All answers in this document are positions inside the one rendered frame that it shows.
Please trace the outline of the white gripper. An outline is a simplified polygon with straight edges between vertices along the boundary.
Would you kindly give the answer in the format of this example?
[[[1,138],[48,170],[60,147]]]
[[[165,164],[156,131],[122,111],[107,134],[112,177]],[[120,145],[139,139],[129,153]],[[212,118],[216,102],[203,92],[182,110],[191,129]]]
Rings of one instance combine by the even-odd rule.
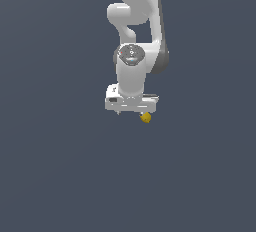
[[[136,97],[122,96],[119,93],[119,84],[111,84],[107,87],[105,96],[105,109],[113,110],[120,115],[120,112],[139,112],[139,116],[146,112],[156,111],[156,104],[159,97],[156,94],[140,94]]]

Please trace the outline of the small yellow object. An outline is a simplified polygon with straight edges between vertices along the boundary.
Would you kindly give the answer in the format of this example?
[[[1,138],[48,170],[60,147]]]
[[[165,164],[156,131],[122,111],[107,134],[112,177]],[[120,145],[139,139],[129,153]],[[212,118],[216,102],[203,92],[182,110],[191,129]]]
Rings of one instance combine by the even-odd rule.
[[[140,119],[144,123],[149,123],[151,121],[151,115],[148,112],[146,112],[140,116]]]

